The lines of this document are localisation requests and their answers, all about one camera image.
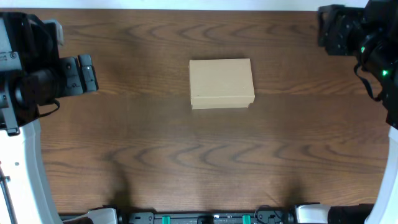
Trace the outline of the cardboard box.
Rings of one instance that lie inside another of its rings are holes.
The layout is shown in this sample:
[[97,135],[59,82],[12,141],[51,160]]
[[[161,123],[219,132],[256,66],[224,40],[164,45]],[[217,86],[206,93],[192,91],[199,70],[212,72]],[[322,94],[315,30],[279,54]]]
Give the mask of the cardboard box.
[[251,60],[189,61],[192,109],[247,108],[254,102]]

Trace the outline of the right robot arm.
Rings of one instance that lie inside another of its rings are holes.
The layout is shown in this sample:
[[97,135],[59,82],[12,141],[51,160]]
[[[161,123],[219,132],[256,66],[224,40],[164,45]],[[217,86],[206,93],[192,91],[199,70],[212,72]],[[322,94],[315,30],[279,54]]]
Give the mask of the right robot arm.
[[329,4],[317,10],[318,46],[328,55],[353,56],[354,75],[385,112],[387,159],[374,203],[301,203],[285,223],[397,223],[397,1],[364,6]]

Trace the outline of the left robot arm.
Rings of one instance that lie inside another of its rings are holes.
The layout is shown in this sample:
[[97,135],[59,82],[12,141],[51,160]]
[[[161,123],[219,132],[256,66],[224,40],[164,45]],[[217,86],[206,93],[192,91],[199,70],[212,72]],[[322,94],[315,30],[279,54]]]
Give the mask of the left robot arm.
[[39,108],[97,91],[90,55],[62,58],[63,29],[23,12],[1,13],[1,222],[63,223],[42,160]]

